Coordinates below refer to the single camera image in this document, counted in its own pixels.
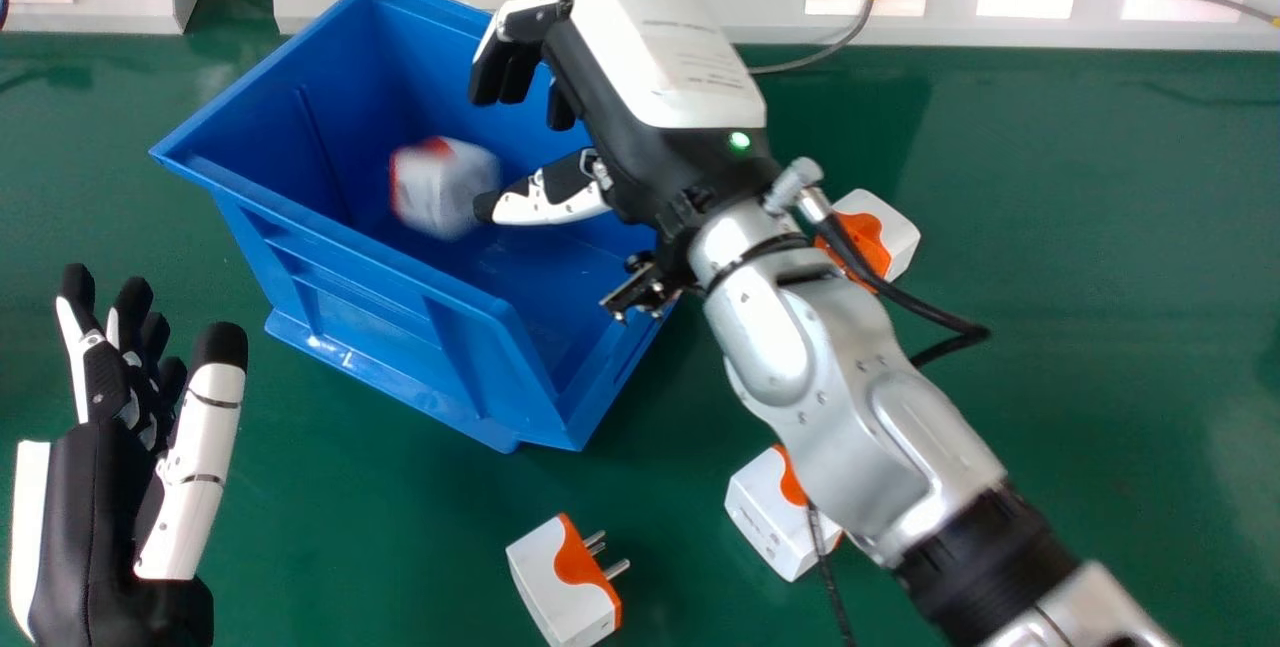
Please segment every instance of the green table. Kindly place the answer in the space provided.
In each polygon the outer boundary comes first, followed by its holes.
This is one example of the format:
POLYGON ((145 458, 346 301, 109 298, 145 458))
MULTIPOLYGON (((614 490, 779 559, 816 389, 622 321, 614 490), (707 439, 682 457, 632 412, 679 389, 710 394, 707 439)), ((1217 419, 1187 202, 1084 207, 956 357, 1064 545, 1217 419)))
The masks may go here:
MULTIPOLYGON (((817 577, 782 583, 723 514, 771 439, 695 301, 584 454, 498 455, 260 331, 212 201, 146 150, 280 44, 269 4, 202 0, 183 38, 0 37, 0 461, 73 419, 50 305, 84 260, 102 293, 146 274, 174 345, 250 328, 201 570, 220 646, 539 643, 503 547, 559 510, 634 562, 613 644, 837 643, 817 577)), ((778 156, 891 200, 924 232, 904 284, 995 328, 928 373, 1065 541, 1188 644, 1274 643, 1280 58, 850 49, 763 87, 778 156)), ((896 318, 909 348, 938 336, 896 318)), ((854 550, 835 561, 863 643, 941 643, 854 550)))

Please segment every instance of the blue container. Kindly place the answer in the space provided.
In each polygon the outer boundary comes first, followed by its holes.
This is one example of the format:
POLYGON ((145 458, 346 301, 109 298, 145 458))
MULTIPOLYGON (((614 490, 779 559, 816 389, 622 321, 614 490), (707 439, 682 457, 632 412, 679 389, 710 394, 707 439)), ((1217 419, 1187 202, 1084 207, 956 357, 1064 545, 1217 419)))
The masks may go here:
POLYGON ((589 145, 525 104, 467 101, 489 17, 451 0, 339 0, 151 154, 212 192, 274 307, 270 334, 502 452, 581 450, 658 323, 598 305, 653 233, 604 215, 440 242, 390 213, 389 160, 483 145, 509 183, 589 145))

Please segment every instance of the gray cable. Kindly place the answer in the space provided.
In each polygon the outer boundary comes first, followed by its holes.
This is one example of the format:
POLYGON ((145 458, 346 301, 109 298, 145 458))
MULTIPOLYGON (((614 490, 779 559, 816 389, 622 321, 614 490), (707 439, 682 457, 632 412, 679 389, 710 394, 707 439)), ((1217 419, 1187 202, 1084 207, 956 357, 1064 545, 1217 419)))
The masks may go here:
POLYGON ((1261 9, 1258 9, 1256 6, 1249 6, 1247 4, 1239 4, 1235 0, 1199 0, 1199 1, 1207 3, 1207 4, 1221 5, 1221 6, 1225 6, 1225 8, 1230 8, 1230 9, 1234 9, 1235 12, 1239 12, 1240 14, 1248 14, 1249 17, 1257 17, 1262 22, 1271 23, 1271 26, 1274 26, 1274 27, 1280 27, 1280 17, 1277 17, 1275 14, 1271 14, 1271 13, 1267 13, 1267 12, 1262 12, 1261 9))
POLYGON ((845 36, 841 37, 840 40, 836 40, 835 44, 832 44, 832 45, 827 46, 826 49, 819 50, 819 51, 817 51, 817 53, 814 53, 814 54, 812 54, 809 56, 803 56, 800 59, 794 59, 791 61, 783 61, 781 64, 767 64, 764 67, 753 67, 753 68, 748 69, 748 73, 750 73, 750 74, 777 74, 778 72, 790 72, 791 69, 800 69, 801 67, 809 67, 810 64, 814 64, 815 61, 822 61, 822 60, 827 59, 828 56, 831 56, 831 55, 836 54, 837 51, 840 51, 841 47, 844 47, 849 42, 854 41, 854 37, 859 36, 860 32, 863 32, 863 27, 867 27, 867 22, 872 17, 872 4, 873 4, 873 1, 876 1, 876 0, 867 0, 867 1, 863 3, 863 12, 858 14, 858 20, 854 22, 854 26, 849 29, 849 32, 846 32, 845 36))

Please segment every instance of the white and orange plug adapter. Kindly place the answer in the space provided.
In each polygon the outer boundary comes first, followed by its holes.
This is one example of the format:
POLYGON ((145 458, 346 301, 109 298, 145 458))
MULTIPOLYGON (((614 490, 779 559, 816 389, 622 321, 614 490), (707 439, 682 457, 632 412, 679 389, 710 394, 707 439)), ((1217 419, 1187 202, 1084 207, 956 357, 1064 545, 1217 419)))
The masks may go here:
MULTIPOLYGON (((818 562, 809 498, 805 497, 786 450, 774 445, 737 470, 728 480, 724 510, 746 541, 778 577, 795 582, 818 562)), ((840 543, 840 527, 818 515, 822 553, 840 543)))
POLYGON ((589 647, 622 627, 622 601, 609 584, 631 566, 600 569, 604 532, 582 539, 561 512, 507 547, 516 589, 552 647, 589 647))
MULTIPOLYGON (((884 200, 867 190, 854 190, 832 205, 845 231, 877 274, 892 282, 911 264, 920 231, 884 200)), ((827 249, 823 240, 815 242, 827 249)), ((844 266, 828 250, 836 264, 844 266)), ((855 279, 849 269, 845 273, 855 279)), ((728 482, 724 510, 751 547, 782 579, 795 582, 818 562, 809 500, 791 469, 786 451, 774 445, 740 469, 728 482)), ((836 548, 841 530, 818 515, 822 553, 836 548)))

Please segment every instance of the robotic arm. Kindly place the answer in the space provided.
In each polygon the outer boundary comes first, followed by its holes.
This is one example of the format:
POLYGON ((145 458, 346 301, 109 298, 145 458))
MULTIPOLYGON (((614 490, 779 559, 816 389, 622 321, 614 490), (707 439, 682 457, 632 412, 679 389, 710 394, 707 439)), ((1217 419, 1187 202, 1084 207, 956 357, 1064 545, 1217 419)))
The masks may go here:
POLYGON ((598 210, 549 210, 566 201, 553 192, 594 191, 652 227, 653 255, 602 304, 658 314, 681 291, 705 295, 742 404, 778 434, 814 505, 951 643, 1174 644, 1103 566, 1061 546, 902 354, 879 301, 809 246, 792 209, 838 224, 820 170, 773 160, 763 96, 694 0, 508 3, 476 53, 472 101, 525 99, 535 55, 554 74, 549 127, 581 119, 595 152, 573 170, 576 191, 548 188, 567 179, 563 160, 477 199, 481 220, 579 219, 598 210), (517 219, 517 205, 556 217, 517 219))
POLYGON ((160 360, 169 325, 132 278, 106 328, 93 278, 69 265, 55 299, 78 424, 22 442, 9 600, 36 644, 168 647, 214 639, 196 577, 230 461, 248 343, 229 323, 197 340, 188 379, 160 360), (174 405, 182 400, 180 419, 174 405))

